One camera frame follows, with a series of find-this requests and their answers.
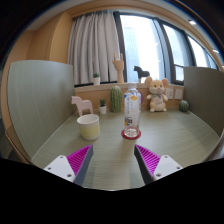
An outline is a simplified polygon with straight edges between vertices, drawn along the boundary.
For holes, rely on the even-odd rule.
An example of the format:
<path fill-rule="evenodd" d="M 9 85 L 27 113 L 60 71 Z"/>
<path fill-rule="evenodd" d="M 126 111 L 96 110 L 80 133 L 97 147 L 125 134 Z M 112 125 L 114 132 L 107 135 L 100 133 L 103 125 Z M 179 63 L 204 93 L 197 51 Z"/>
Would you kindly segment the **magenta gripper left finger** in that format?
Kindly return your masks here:
<path fill-rule="evenodd" d="M 69 156 L 59 155 L 44 170 L 82 186 L 92 156 L 93 145 L 90 144 Z"/>

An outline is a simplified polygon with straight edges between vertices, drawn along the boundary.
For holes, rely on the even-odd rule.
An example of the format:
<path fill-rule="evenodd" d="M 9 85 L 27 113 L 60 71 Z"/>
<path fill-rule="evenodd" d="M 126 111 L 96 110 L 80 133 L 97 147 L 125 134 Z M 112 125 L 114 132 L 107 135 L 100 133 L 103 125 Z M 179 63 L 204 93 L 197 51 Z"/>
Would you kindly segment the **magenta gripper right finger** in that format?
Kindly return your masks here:
<path fill-rule="evenodd" d="M 134 155 L 145 184 L 152 183 L 182 169 L 182 166 L 170 156 L 159 156 L 140 145 L 134 146 Z"/>

